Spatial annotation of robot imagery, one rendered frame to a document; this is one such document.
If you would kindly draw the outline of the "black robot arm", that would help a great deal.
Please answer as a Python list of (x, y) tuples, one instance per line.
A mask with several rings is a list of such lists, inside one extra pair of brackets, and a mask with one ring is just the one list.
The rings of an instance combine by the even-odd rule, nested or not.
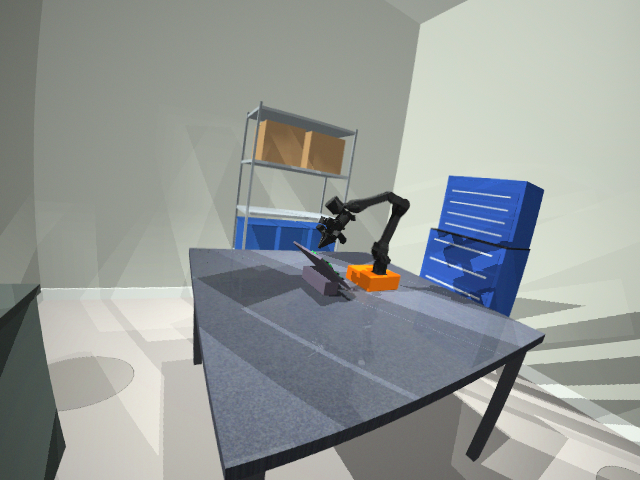
[[(380, 240), (378, 242), (375, 241), (373, 247), (371, 248), (371, 253), (375, 260), (373, 270), (371, 272), (377, 276), (388, 275), (386, 274), (387, 265), (391, 262), (390, 258), (388, 257), (389, 242), (397, 228), (401, 216), (406, 214), (406, 212), (410, 208), (409, 200), (403, 199), (402, 197), (395, 195), (395, 193), (387, 191), (373, 197), (367, 197), (364, 199), (353, 199), (348, 201), (348, 203), (342, 203), (337, 196), (334, 196), (325, 204), (325, 207), (333, 215), (339, 214), (336, 218), (342, 220), (346, 226), (346, 224), (350, 220), (356, 221), (355, 215), (352, 215), (350, 212), (359, 213), (371, 205), (380, 202), (383, 203), (386, 201), (393, 205), (392, 214), (382, 233)], [(348, 209), (348, 211), (346, 211), (344, 208)], [(321, 216), (319, 223), (326, 225), (325, 227), (328, 226), (331, 230), (333, 230), (337, 224), (337, 220), (334, 222), (334, 219), (331, 217), (326, 218)]]

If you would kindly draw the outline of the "pale lilac switch panel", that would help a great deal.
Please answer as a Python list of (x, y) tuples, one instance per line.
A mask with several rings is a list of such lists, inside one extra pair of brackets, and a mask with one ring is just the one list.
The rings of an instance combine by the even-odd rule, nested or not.
[[(338, 284), (349, 291), (351, 288), (343, 281), (331, 264), (297, 242), (293, 242), (316, 266), (303, 266), (302, 278), (323, 296), (337, 295)], [(343, 280), (342, 280), (343, 279)]]

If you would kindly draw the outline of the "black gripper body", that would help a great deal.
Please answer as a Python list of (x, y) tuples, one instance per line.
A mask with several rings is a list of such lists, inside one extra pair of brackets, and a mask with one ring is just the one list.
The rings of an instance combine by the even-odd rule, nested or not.
[(336, 220), (337, 220), (337, 224), (336, 224), (336, 226), (335, 226), (335, 228), (333, 230), (331, 230), (330, 227), (328, 227), (328, 226), (325, 227), (324, 225), (321, 225), (321, 224), (318, 224), (316, 226), (316, 228), (320, 233), (321, 233), (321, 231), (324, 231), (324, 232), (328, 233), (334, 240), (339, 239), (341, 244), (345, 244), (347, 238), (341, 233), (341, 230), (345, 230), (346, 229), (345, 228), (345, 224), (339, 218), (335, 218), (334, 222)]

